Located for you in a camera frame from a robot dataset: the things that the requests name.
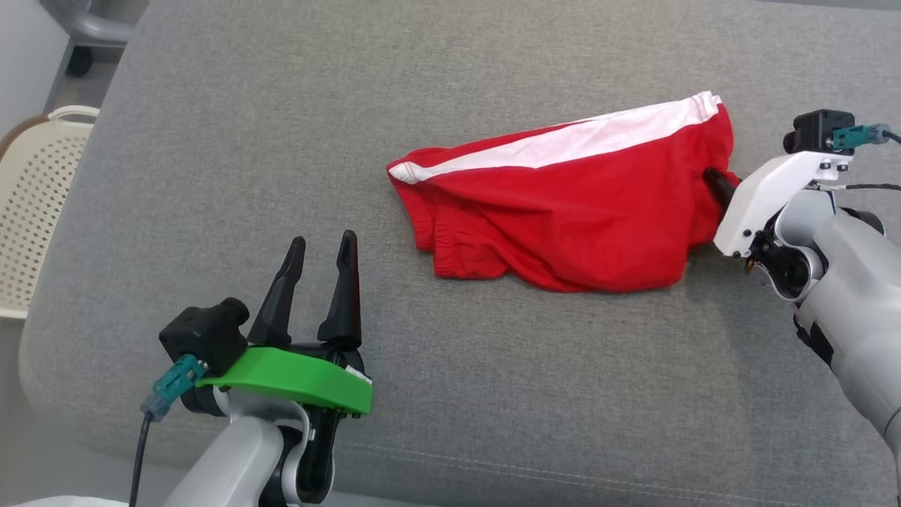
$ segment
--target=black camera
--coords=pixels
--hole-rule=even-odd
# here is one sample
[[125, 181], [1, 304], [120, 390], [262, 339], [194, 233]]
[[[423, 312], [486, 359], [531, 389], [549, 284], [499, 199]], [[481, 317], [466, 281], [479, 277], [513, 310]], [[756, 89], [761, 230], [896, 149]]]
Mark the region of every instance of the black camera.
[[792, 123], [794, 132], [789, 132], [782, 139], [782, 147], [786, 153], [822, 152], [853, 155], [854, 149], [835, 151], [827, 142], [833, 138], [836, 130], [853, 127], [854, 115], [844, 111], [820, 109], [795, 118]]

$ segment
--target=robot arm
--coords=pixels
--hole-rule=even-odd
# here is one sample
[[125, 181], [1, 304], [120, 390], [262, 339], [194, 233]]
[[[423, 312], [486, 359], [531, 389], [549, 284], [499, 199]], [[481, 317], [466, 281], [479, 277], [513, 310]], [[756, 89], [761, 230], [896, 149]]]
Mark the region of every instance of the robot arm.
[[[189, 410], [230, 418], [165, 507], [319, 504], [331, 491], [338, 423], [368, 414], [372, 403], [358, 351], [357, 236], [345, 231], [341, 240], [338, 281], [316, 345], [292, 344], [287, 333], [304, 252], [304, 238], [295, 238], [246, 338], [238, 327], [250, 313], [231, 298], [186, 309], [159, 333], [176, 364], [142, 405], [146, 420], [162, 419], [180, 393]], [[276, 423], [284, 420], [300, 428]]]
[[[798, 336], [898, 458], [901, 251], [875, 215], [837, 207], [831, 191], [810, 188], [847, 171], [855, 147], [894, 135], [876, 125], [876, 139], [852, 115], [825, 110], [799, 116], [795, 128], [784, 141], [789, 155], [764, 164], [734, 192], [708, 170], [726, 208], [714, 244], [747, 269], [761, 268], [793, 303]], [[848, 143], [847, 133], [857, 141]]]

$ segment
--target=cable connector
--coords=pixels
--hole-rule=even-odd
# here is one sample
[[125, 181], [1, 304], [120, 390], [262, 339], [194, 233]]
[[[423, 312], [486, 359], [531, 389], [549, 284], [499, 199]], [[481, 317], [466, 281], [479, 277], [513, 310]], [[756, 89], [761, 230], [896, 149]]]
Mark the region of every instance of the cable connector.
[[150, 414], [153, 422], [159, 422], [182, 394], [197, 385], [200, 377], [209, 369], [191, 354], [182, 355], [168, 371], [153, 384], [153, 394], [141, 403], [141, 412]]
[[833, 150], [851, 150], [864, 144], [888, 143], [891, 139], [892, 129], [886, 124], [854, 125], [853, 127], [840, 128], [833, 132], [832, 139], [826, 140], [826, 145]]

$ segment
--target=white basket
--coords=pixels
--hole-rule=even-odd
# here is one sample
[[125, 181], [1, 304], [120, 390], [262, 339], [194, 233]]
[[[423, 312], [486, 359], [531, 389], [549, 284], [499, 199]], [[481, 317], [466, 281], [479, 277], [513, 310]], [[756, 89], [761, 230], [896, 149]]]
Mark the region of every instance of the white basket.
[[66, 106], [0, 141], [0, 317], [25, 318], [50, 236], [93, 124], [94, 107]]

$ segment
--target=gray couch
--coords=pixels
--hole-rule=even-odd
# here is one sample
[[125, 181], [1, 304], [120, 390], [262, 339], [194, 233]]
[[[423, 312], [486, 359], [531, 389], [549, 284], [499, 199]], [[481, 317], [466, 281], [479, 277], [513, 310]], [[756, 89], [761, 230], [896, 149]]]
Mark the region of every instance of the gray couch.
[[[712, 89], [732, 169], [821, 107], [901, 127], [901, 13], [692, 2], [156, 0], [87, 147], [34, 296], [22, 380], [93, 447], [130, 454], [168, 367], [156, 335], [226, 296], [256, 312], [294, 235], [291, 333], [313, 340], [359, 235], [371, 416], [336, 487], [439, 505], [894, 504], [893, 459], [759, 278], [712, 247], [668, 290], [448, 281], [385, 166], [415, 148]], [[849, 181], [895, 181], [896, 146]], [[849, 193], [901, 235], [896, 196]], [[223, 422], [178, 408], [149, 456]]]

